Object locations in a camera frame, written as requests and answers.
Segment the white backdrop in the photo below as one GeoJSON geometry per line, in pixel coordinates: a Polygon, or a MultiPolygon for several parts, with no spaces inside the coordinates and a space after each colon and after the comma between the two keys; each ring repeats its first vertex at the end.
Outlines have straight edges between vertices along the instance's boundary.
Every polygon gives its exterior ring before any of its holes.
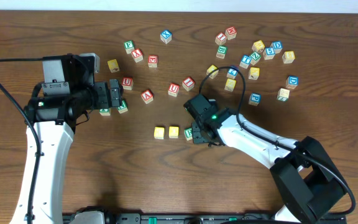
{"type": "Polygon", "coordinates": [[[358,13],[358,0],[0,0],[0,9],[358,13]]]}

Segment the wooden block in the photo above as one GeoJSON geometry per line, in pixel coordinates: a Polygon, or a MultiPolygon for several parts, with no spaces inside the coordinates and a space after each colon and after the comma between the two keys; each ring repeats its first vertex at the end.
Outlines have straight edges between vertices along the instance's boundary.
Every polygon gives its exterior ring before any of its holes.
{"type": "Polygon", "coordinates": [[[254,52],[262,53],[265,50],[265,45],[261,40],[258,40],[252,45],[252,50],[254,52]]]}
{"type": "Polygon", "coordinates": [[[233,91],[234,87],[236,87],[236,81],[231,78],[228,78],[226,81],[226,85],[224,86],[224,90],[233,91]]]}
{"type": "Polygon", "coordinates": [[[226,35],[228,40],[236,38],[237,30],[234,27],[229,27],[226,29],[224,35],[226,35]]]}
{"type": "Polygon", "coordinates": [[[251,58],[251,65],[255,65],[260,60],[261,56],[257,52],[253,52],[250,56],[251,58]]]}
{"type": "Polygon", "coordinates": [[[169,138],[179,138],[179,127],[169,127],[169,138]]]}
{"type": "Polygon", "coordinates": [[[117,63],[117,59],[113,59],[107,62],[107,64],[109,65],[110,68],[110,72],[118,72],[119,71],[119,67],[118,67],[118,63],[117,63]]]}
{"type": "Polygon", "coordinates": [[[193,130],[192,130],[192,128],[185,129],[185,137],[186,137],[187,141],[193,139],[193,130]]]}
{"type": "Polygon", "coordinates": [[[277,99],[280,100],[280,101],[287,101],[288,98],[290,97],[290,91],[289,90],[286,90],[284,88],[281,88],[279,91],[278,91],[278,94],[277,94],[277,99]]]}
{"type": "Polygon", "coordinates": [[[224,43],[226,43],[226,41],[227,41],[227,37],[222,32],[219,33],[215,38],[215,43],[218,45],[224,45],[224,43]]]}
{"type": "Polygon", "coordinates": [[[258,106],[260,103],[261,95],[258,93],[251,93],[251,96],[249,97],[248,104],[258,106]]]}
{"type": "MultiPolygon", "coordinates": [[[[206,70],[206,75],[209,75],[213,70],[217,69],[217,67],[215,65],[211,65],[207,70],[206,70]]],[[[214,73],[212,73],[209,77],[210,78],[215,78],[216,75],[218,75],[219,71],[216,71],[214,73]]]]}
{"type": "Polygon", "coordinates": [[[164,139],[165,128],[155,127],[154,128],[154,138],[155,139],[164,139]]]}
{"type": "Polygon", "coordinates": [[[135,60],[135,62],[140,62],[143,60],[143,54],[139,49],[136,49],[131,52],[132,58],[135,60]]]}
{"type": "Polygon", "coordinates": [[[259,78],[259,68],[251,67],[248,73],[248,79],[257,80],[259,78]]]}
{"type": "Polygon", "coordinates": [[[248,55],[242,56],[240,67],[248,68],[249,64],[251,63],[251,58],[248,55]]]}
{"type": "Polygon", "coordinates": [[[289,88],[289,89],[293,90],[297,86],[298,86],[298,77],[289,76],[287,78],[287,82],[285,83],[285,88],[289,88]]]}
{"type": "Polygon", "coordinates": [[[117,107],[118,113],[125,113],[128,111],[128,106],[125,100],[122,100],[121,106],[117,107]]]}
{"type": "Polygon", "coordinates": [[[281,41],[275,41],[271,44],[270,47],[273,47],[274,53],[278,54],[283,49],[283,44],[281,43],[281,41]]]}
{"type": "Polygon", "coordinates": [[[149,68],[157,68],[158,57],[156,55],[149,55],[149,68]]]}
{"type": "Polygon", "coordinates": [[[124,47],[125,47],[125,51],[127,52],[127,54],[130,54],[131,52],[133,52],[135,50],[135,45],[134,45],[133,41],[131,41],[131,40],[124,42],[124,47]]]}
{"type": "Polygon", "coordinates": [[[123,78],[122,79],[122,87],[125,90],[132,90],[134,87],[134,81],[132,78],[123,78]]]}
{"type": "Polygon", "coordinates": [[[283,54],[283,62],[284,63],[292,63],[295,60],[295,54],[293,51],[284,52],[283,54]]]}
{"type": "Polygon", "coordinates": [[[224,58],[224,56],[226,55],[226,52],[227,52],[226,46],[219,46],[218,51],[216,52],[216,57],[224,58]]]}
{"type": "Polygon", "coordinates": [[[186,91],[190,91],[192,88],[194,88],[195,82],[192,78],[187,77],[182,81],[181,85],[186,91]]]}
{"type": "Polygon", "coordinates": [[[100,109],[99,113],[102,116],[110,116],[111,115],[111,108],[110,109],[100,109]]]}
{"type": "Polygon", "coordinates": [[[179,93],[179,85],[171,83],[168,88],[168,94],[177,97],[179,93]]]}
{"type": "Polygon", "coordinates": [[[236,79],[237,73],[238,73],[238,72],[237,72],[236,70],[230,68],[230,69],[227,71],[226,77],[231,78],[231,79],[236,79]]]}
{"type": "Polygon", "coordinates": [[[153,101],[153,94],[149,91],[146,90],[141,94],[141,97],[143,99],[143,101],[147,104],[150,103],[151,101],[153,101]]]}
{"type": "Polygon", "coordinates": [[[265,60],[270,60],[274,58],[274,49],[273,47],[266,47],[264,50],[264,59],[265,60]]]}
{"type": "Polygon", "coordinates": [[[169,30],[164,30],[164,31],[162,31],[160,38],[161,38],[162,42],[167,44],[172,40],[172,33],[169,32],[169,30]]]}

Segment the wooden table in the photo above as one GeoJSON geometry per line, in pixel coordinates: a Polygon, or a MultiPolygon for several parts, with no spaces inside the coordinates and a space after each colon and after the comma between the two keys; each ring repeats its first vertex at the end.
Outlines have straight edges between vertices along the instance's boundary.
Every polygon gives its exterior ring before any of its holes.
{"type": "MultiPolygon", "coordinates": [[[[358,202],[358,15],[0,11],[0,58],[95,52],[101,59],[97,81],[134,78],[134,89],[124,92],[129,112],[102,117],[96,111],[77,128],[67,160],[64,212],[87,205],[145,213],[278,210],[280,194],[264,166],[236,149],[193,145],[183,135],[191,124],[183,104],[198,93],[206,69],[238,65],[259,39],[269,45],[281,40],[296,60],[283,64],[281,54],[262,59],[259,79],[247,80],[242,114],[273,133],[321,141],[358,202]],[[215,56],[214,37],[229,26],[238,35],[227,42],[222,60],[215,56]],[[173,32],[167,45],[159,37],[164,29],[173,32]],[[145,58],[158,55],[158,69],[148,68],[146,60],[135,63],[124,50],[126,40],[145,58]],[[121,70],[110,73],[107,61],[114,58],[121,70]],[[277,91],[289,75],[300,84],[284,103],[276,100],[277,91]],[[188,76],[196,87],[168,96],[169,84],[188,76]],[[155,95],[148,105],[140,98],[146,89],[155,95]],[[247,104],[252,92],[262,95],[259,106],[247,104]],[[170,125],[180,127],[179,139],[154,139],[155,126],[170,125]]],[[[40,62],[0,64],[0,81],[22,106],[42,80],[40,62]]],[[[228,92],[225,81],[221,71],[203,93],[234,108],[242,85],[228,92]]],[[[23,118],[0,91],[0,223],[14,213],[25,155],[23,118]]],[[[349,206],[346,196],[334,210],[349,206]]],[[[348,222],[358,223],[358,204],[348,222]]]]}

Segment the toy block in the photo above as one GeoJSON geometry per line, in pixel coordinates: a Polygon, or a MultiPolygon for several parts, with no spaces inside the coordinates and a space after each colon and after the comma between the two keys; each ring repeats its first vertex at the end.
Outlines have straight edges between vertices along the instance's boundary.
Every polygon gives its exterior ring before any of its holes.
{"type": "Polygon", "coordinates": [[[251,93],[251,96],[249,97],[248,104],[258,106],[260,103],[261,95],[258,93],[251,93]]]}
{"type": "Polygon", "coordinates": [[[190,91],[192,88],[194,88],[195,82],[192,78],[187,77],[184,79],[181,85],[184,87],[186,91],[190,91]]]}
{"type": "Polygon", "coordinates": [[[169,127],[169,138],[179,138],[179,127],[169,127]]]}
{"type": "Polygon", "coordinates": [[[251,58],[247,55],[242,56],[240,67],[248,68],[249,64],[251,63],[251,58]]]}
{"type": "Polygon", "coordinates": [[[121,106],[117,107],[118,113],[125,113],[128,111],[128,106],[125,100],[122,100],[121,106]]]}
{"type": "Polygon", "coordinates": [[[123,78],[122,79],[122,87],[125,90],[132,90],[134,87],[134,81],[131,78],[123,78]]]}
{"type": "Polygon", "coordinates": [[[274,53],[278,54],[283,49],[283,44],[281,43],[281,41],[275,41],[271,44],[270,47],[273,47],[274,53]]]}
{"type": "Polygon", "coordinates": [[[125,51],[127,52],[127,54],[130,54],[131,52],[133,52],[135,50],[135,45],[134,45],[133,41],[131,41],[131,40],[124,42],[124,47],[125,47],[125,51]]]}
{"type": "MultiPolygon", "coordinates": [[[[215,65],[211,65],[207,70],[206,70],[206,75],[209,75],[213,70],[217,69],[217,67],[215,65]]],[[[218,75],[219,71],[216,71],[214,73],[212,73],[209,77],[210,78],[215,78],[216,75],[218,75]]]]}
{"type": "Polygon", "coordinates": [[[215,38],[215,43],[218,45],[224,45],[224,43],[226,43],[226,41],[227,41],[227,37],[222,32],[219,33],[215,38]]]}
{"type": "Polygon", "coordinates": [[[254,52],[262,53],[265,50],[265,45],[261,40],[258,40],[252,45],[252,50],[254,52]]]}
{"type": "Polygon", "coordinates": [[[187,141],[193,139],[193,130],[192,130],[192,128],[185,129],[185,137],[186,137],[187,141]]]}
{"type": "Polygon", "coordinates": [[[260,54],[257,52],[253,52],[249,57],[251,58],[251,65],[255,65],[260,60],[260,54]]]}
{"type": "Polygon", "coordinates": [[[177,97],[178,93],[179,93],[179,85],[171,83],[171,85],[169,85],[168,94],[177,97]]]}
{"type": "Polygon", "coordinates": [[[143,54],[139,49],[132,51],[131,54],[132,54],[132,58],[135,60],[136,63],[143,60],[143,54]]]}
{"type": "Polygon", "coordinates": [[[224,90],[233,91],[235,86],[236,86],[236,81],[231,78],[228,78],[226,81],[226,85],[224,86],[224,90]]]}
{"type": "Polygon", "coordinates": [[[284,52],[283,54],[283,62],[284,63],[292,63],[295,60],[295,54],[293,51],[284,52]]]}
{"type": "Polygon", "coordinates": [[[141,94],[141,97],[143,99],[143,101],[147,104],[150,103],[151,101],[153,101],[153,94],[149,91],[146,90],[141,94]]]}
{"type": "Polygon", "coordinates": [[[236,70],[230,68],[229,71],[227,71],[226,77],[231,78],[231,79],[236,79],[237,73],[238,72],[236,70]]]}
{"type": "Polygon", "coordinates": [[[226,52],[227,52],[226,46],[219,46],[218,51],[216,52],[216,57],[224,58],[224,56],[226,55],[226,52]]]}
{"type": "Polygon", "coordinates": [[[287,82],[285,83],[285,88],[289,88],[289,89],[293,90],[297,86],[298,86],[298,77],[289,76],[287,78],[287,82]]]}
{"type": "Polygon", "coordinates": [[[248,73],[248,79],[257,80],[259,78],[259,68],[251,67],[248,73]]]}
{"type": "Polygon", "coordinates": [[[264,50],[264,59],[265,60],[273,59],[275,54],[276,53],[274,53],[273,47],[266,47],[264,50]]]}
{"type": "Polygon", "coordinates": [[[111,115],[111,108],[110,109],[100,109],[99,113],[102,116],[110,116],[111,115]]]}
{"type": "Polygon", "coordinates": [[[117,59],[110,60],[110,61],[107,62],[107,64],[109,65],[111,73],[119,71],[117,59]]]}
{"type": "Polygon", "coordinates": [[[167,44],[172,40],[172,33],[169,32],[169,30],[164,30],[164,31],[162,31],[160,38],[161,38],[162,42],[167,44]]]}
{"type": "Polygon", "coordinates": [[[286,90],[284,88],[281,88],[279,91],[278,91],[278,94],[277,94],[277,99],[280,100],[280,101],[287,101],[287,99],[290,97],[290,91],[289,90],[286,90]]]}
{"type": "Polygon", "coordinates": [[[155,127],[154,128],[154,138],[155,139],[164,139],[165,128],[155,127]]]}
{"type": "Polygon", "coordinates": [[[149,68],[157,68],[158,57],[156,55],[149,55],[149,68]]]}
{"type": "Polygon", "coordinates": [[[236,38],[237,30],[234,27],[229,27],[226,29],[224,35],[226,35],[228,40],[236,38]]]}

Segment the wood grain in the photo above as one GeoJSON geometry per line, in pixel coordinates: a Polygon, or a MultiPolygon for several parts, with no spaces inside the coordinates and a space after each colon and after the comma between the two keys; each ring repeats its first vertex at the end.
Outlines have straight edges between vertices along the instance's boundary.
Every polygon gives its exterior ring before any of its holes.
{"type": "MultiPolygon", "coordinates": [[[[254,91],[262,102],[244,103],[241,112],[282,136],[321,141],[358,201],[357,14],[0,11],[0,58],[95,52],[101,58],[97,80],[134,78],[134,89],[124,93],[129,112],[107,118],[95,112],[78,127],[67,160],[64,212],[87,205],[148,213],[278,210],[282,201],[265,167],[233,148],[195,146],[182,133],[191,123],[182,105],[197,94],[206,69],[238,65],[259,39],[281,40],[296,60],[261,60],[260,77],[247,81],[246,97],[254,91]],[[238,35],[227,42],[222,60],[215,57],[214,37],[229,26],[238,35]],[[173,33],[167,45],[159,38],[164,29],[173,33]],[[158,55],[158,69],[145,60],[134,63],[125,40],[145,56],[158,55]],[[114,58],[121,71],[110,73],[107,61],[114,58]],[[300,84],[282,103],[275,97],[289,75],[300,84]],[[195,88],[168,96],[169,84],[188,76],[195,88]],[[155,95],[149,105],[140,98],[146,89],[155,95]],[[153,139],[155,126],[173,124],[180,127],[179,139],[153,139]]],[[[241,83],[232,93],[224,91],[225,77],[220,72],[203,93],[222,107],[236,107],[241,83]]],[[[41,80],[41,63],[0,64],[0,81],[21,105],[41,80]]],[[[25,149],[23,119],[0,91],[0,223],[10,221],[19,198],[25,149]]],[[[344,197],[334,209],[349,205],[344,197]]],[[[358,204],[348,222],[358,223],[358,204]]]]}

